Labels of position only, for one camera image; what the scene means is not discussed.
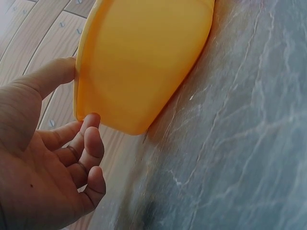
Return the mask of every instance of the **marble surface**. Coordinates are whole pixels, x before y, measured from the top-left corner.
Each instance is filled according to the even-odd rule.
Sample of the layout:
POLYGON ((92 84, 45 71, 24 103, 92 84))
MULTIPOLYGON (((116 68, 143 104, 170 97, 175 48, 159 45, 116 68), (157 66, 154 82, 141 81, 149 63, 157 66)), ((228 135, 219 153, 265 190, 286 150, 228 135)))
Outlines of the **marble surface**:
POLYGON ((199 61, 130 161, 92 229, 307 229, 306 0, 216 0, 199 61))

